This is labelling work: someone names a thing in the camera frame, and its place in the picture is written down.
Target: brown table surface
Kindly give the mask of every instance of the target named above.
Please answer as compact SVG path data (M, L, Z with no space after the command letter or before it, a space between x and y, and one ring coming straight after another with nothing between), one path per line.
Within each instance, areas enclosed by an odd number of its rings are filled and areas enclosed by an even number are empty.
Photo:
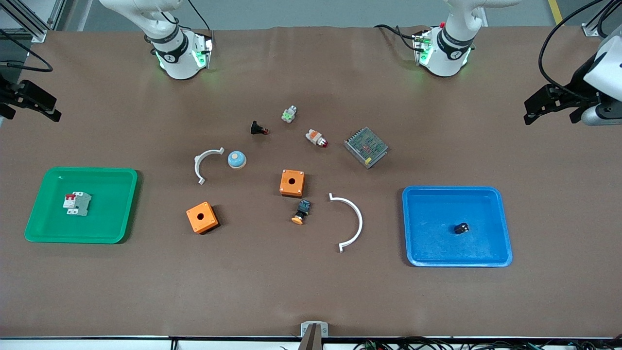
M287 335L321 319L335 336L614 336L620 332L622 129L525 126L550 28L484 28L469 64L434 77L378 29L217 32L211 71L175 81L138 32L52 32L26 73L58 98L52 123L18 111L0 129L0 335ZM565 27L551 76L567 82L597 40ZM295 121L281 121L294 104ZM253 120L269 136L250 135ZM391 148L371 170L341 144L368 126ZM332 144L304 134L313 128ZM197 184L193 158L207 179ZM226 155L243 151L233 170ZM130 167L141 188L127 241L35 244L24 228L54 166ZM305 225L282 169L307 173ZM410 185L501 191L508 268L417 268L405 258ZM363 213L329 202L345 197ZM203 201L223 225L194 234Z

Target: blue tray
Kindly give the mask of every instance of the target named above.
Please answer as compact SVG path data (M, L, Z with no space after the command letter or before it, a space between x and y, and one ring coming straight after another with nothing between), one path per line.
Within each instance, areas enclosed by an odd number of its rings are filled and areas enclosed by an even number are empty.
M402 193L406 255L420 267L506 267L512 262L501 193L493 187L410 186ZM469 231L453 228L466 222Z

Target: green tray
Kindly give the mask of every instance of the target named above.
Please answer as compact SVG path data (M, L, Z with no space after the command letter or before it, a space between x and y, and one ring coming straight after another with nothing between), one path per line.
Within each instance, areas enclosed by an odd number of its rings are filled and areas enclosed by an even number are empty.
M124 168L52 168L45 173L24 236L31 242L114 244L126 233L138 175ZM88 215L67 215L65 194L91 195Z

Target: orange box with hole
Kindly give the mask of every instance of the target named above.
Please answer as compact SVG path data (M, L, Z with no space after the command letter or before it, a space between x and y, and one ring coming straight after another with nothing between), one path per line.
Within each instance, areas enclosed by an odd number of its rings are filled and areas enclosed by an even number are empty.
M279 192L283 196L302 197L305 186L305 172L298 170L283 170Z
M192 230L198 234L202 234L218 226L218 219L214 214L214 210L207 202L203 202L192 209L186 210L186 214L188 215L188 220L190 220Z

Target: white semicircle part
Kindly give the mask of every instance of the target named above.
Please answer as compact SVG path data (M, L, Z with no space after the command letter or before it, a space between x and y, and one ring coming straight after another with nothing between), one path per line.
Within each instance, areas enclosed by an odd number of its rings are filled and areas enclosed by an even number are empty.
M209 151L205 151L195 157L195 174L197 174L198 176L199 185L202 185L205 183L205 179L203 178L203 176L201 176L201 173L198 172L198 166L201 165L201 162L203 161L203 159L205 159L205 157L209 156L210 154L223 154L224 152L225 152L225 149L221 147L220 149L210 149Z
M356 231L356 234L354 235L354 237L350 238L346 242L339 243L339 252L343 253L343 249L349 246L350 244L354 243L354 241L361 234L361 231L363 230L363 216L361 215L361 211L358 210L358 207L354 203L349 201L348 199L340 198L340 197L333 197L332 193L328 194L328 198L330 199L331 202L340 201L340 202L344 202L345 204L348 204L350 207L352 207L352 209L354 209L354 212L356 213L356 216L358 217L358 231Z

